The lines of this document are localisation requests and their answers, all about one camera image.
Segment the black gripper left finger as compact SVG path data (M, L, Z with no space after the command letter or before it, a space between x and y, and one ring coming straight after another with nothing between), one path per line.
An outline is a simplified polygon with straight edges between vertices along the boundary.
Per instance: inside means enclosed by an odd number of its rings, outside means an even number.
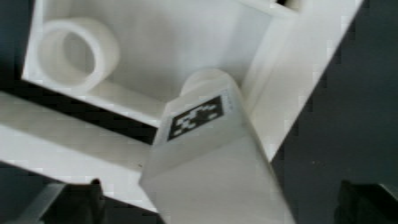
M106 224L101 182L49 183L14 224Z

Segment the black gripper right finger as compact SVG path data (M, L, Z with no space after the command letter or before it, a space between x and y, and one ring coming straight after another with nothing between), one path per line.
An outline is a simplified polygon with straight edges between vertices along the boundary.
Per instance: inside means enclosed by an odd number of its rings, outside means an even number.
M341 181L334 224L398 224L398 187Z

